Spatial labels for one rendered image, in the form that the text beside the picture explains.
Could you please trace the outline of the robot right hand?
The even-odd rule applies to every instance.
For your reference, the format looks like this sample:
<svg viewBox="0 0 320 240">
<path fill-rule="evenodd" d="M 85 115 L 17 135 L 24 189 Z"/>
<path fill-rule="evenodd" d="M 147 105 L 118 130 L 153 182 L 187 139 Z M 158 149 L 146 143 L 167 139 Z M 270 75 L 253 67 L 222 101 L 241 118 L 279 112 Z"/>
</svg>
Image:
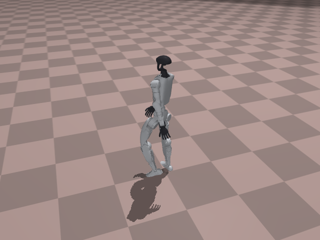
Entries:
<svg viewBox="0 0 320 240">
<path fill-rule="evenodd" d="M 148 108 L 145 109 L 145 116 L 146 117 L 152 117 L 153 112 L 155 111 L 153 106 L 150 106 Z"/>
</svg>

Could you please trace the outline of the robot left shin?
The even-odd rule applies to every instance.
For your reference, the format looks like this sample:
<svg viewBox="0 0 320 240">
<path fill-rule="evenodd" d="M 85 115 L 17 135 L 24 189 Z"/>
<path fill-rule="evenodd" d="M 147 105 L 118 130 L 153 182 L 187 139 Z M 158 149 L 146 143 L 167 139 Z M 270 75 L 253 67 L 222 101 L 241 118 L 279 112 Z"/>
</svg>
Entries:
<svg viewBox="0 0 320 240">
<path fill-rule="evenodd" d="M 140 149 L 142 151 L 142 154 L 144 156 L 144 158 L 146 159 L 146 161 L 148 162 L 149 166 L 152 169 L 152 172 L 156 172 L 157 167 L 155 164 L 155 157 L 154 157 L 154 153 L 153 150 L 149 148 L 148 145 L 144 144 L 142 147 L 140 146 Z"/>
</svg>

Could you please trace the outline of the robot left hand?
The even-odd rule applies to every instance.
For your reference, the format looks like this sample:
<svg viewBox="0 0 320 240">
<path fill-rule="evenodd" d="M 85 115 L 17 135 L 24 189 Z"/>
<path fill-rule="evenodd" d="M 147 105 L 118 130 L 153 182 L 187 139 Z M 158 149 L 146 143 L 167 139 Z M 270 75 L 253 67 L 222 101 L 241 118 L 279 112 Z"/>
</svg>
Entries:
<svg viewBox="0 0 320 240">
<path fill-rule="evenodd" d="M 168 132 L 168 130 L 167 130 L 167 128 L 166 128 L 166 123 L 165 123 L 165 121 L 164 121 L 164 126 L 160 126 L 160 123 L 159 123 L 159 127 L 161 128 L 160 129 L 160 132 L 159 132 L 159 137 L 162 135 L 162 139 L 164 140 L 164 138 L 166 139 L 166 137 L 167 137 L 167 139 L 168 139 L 168 136 L 169 137 L 171 137 L 170 135 L 169 135 L 169 132 Z M 168 134 L 168 135 L 167 135 Z M 163 136 L 164 135 L 164 136 Z M 166 135 L 166 136 L 165 136 Z"/>
</svg>

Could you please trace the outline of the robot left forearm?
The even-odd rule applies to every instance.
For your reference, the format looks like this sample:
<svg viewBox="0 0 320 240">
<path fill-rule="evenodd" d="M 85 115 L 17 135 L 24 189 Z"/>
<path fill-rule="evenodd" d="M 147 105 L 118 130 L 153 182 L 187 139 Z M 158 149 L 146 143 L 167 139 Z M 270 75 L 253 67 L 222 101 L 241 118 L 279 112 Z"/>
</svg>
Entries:
<svg viewBox="0 0 320 240">
<path fill-rule="evenodd" d="M 160 104 L 158 102 L 154 102 L 153 103 L 153 107 L 155 109 L 155 113 L 156 116 L 158 117 L 157 120 L 159 121 L 159 125 L 162 127 L 164 126 L 164 117 L 163 117 L 163 113 L 162 113 L 162 108 L 160 106 Z"/>
</svg>

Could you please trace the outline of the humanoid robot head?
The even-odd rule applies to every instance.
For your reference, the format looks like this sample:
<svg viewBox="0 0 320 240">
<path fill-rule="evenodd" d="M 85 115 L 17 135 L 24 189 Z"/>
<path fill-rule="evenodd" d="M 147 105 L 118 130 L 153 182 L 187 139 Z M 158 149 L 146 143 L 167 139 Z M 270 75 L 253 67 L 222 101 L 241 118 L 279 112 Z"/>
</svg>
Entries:
<svg viewBox="0 0 320 240">
<path fill-rule="evenodd" d="M 156 62 L 157 62 L 157 70 L 160 71 L 160 73 L 162 74 L 161 77 L 165 79 L 170 77 L 170 75 L 167 73 L 167 70 L 164 69 L 163 66 L 171 64 L 172 60 L 166 55 L 161 55 L 156 58 Z M 159 68 L 160 64 L 161 64 L 161 67 Z"/>
</svg>

